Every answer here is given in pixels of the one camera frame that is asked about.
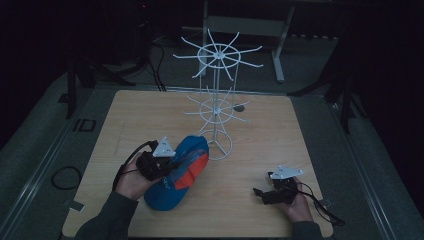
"blue and red hat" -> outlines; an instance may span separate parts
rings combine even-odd
[[[203,136],[187,136],[175,150],[171,163],[181,165],[150,187],[144,194],[147,205],[154,210],[173,209],[184,198],[196,177],[209,160],[209,146]]]

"wooden table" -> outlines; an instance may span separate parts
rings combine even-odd
[[[65,236],[96,216],[106,201],[119,166],[142,143],[167,136],[176,146],[204,125],[199,105],[184,92],[117,92],[88,163],[75,201],[82,212],[70,210],[63,226]],[[129,228],[132,237],[284,237],[291,224],[273,206],[263,205],[252,188],[272,190],[266,173],[280,164],[302,169],[299,179],[321,191],[288,97],[236,94],[235,103],[250,101],[243,112],[225,124],[233,141],[227,158],[209,161],[181,203],[171,211],[148,208],[141,199]],[[332,234],[310,202],[314,220],[324,236]]]

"gray carpet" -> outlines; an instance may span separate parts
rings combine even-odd
[[[282,58],[286,76],[284,84],[275,81],[269,53],[264,50],[246,55],[246,61],[264,64],[264,67],[241,68],[237,89],[284,94],[305,87],[318,79],[335,43],[323,39],[289,39]],[[168,46],[164,49],[160,74],[168,89],[197,88],[198,81],[191,79],[197,73],[196,62],[172,57],[174,53],[190,54],[193,49],[186,46]],[[160,52],[158,48],[152,49],[155,66],[159,62]],[[137,86],[125,89],[155,90],[153,77],[147,70],[128,80],[136,82]],[[73,198],[76,190],[58,190],[52,186],[50,178],[64,166],[74,166],[84,171],[118,89],[124,87],[107,82],[98,84],[94,90],[79,89],[78,112],[73,119],[64,120],[66,106],[57,103],[57,99],[65,92],[66,84],[65,78],[58,79],[2,150],[2,227],[7,223],[8,214],[14,210],[14,203],[28,177],[46,156],[52,159],[46,168],[45,178],[40,180],[41,185],[36,189],[38,191],[21,213],[22,218],[11,226],[13,234],[7,239],[44,240],[60,237],[68,212],[66,201]],[[325,88],[322,88],[307,96],[293,98],[293,105],[323,196],[334,203],[329,210],[346,221],[346,226],[334,228],[332,239],[423,239],[423,220],[368,119],[356,114],[357,118],[350,119],[352,133],[347,136],[338,123],[338,110],[322,99],[324,91]],[[96,120],[95,130],[73,131],[78,118]],[[66,132],[65,136],[59,138],[60,144],[52,149],[51,146],[58,140],[57,135],[63,131]],[[56,180],[72,186],[78,181],[78,176],[73,171],[63,171]]]

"sleeve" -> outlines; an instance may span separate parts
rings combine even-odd
[[[293,223],[293,240],[322,240],[324,239],[321,234],[319,225],[311,221],[295,222]]]
[[[82,225],[75,239],[127,239],[137,205],[138,201],[111,192],[99,215]]]

